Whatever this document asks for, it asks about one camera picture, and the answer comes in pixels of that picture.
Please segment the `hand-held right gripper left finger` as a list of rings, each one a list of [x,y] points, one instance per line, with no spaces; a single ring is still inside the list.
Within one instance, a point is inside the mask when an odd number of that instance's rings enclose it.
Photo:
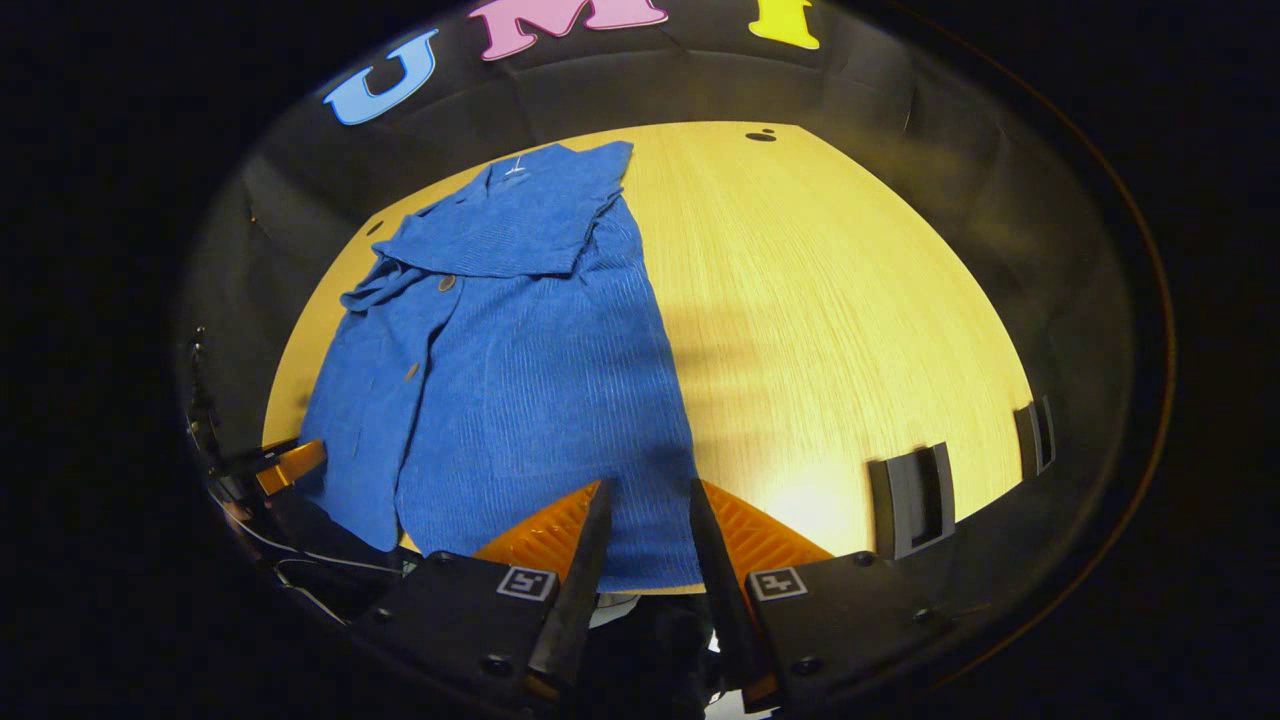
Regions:
[[[433,552],[352,621],[356,644],[474,712],[558,712],[596,607],[612,495],[599,480],[570,497],[582,518],[563,571]]]

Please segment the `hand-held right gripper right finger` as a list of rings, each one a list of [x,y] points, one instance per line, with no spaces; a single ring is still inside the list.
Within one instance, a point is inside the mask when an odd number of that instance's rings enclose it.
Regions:
[[[873,552],[751,570],[744,544],[796,534],[695,479],[689,523],[727,683],[749,712],[854,715],[886,705],[896,683],[947,638],[954,620]]]

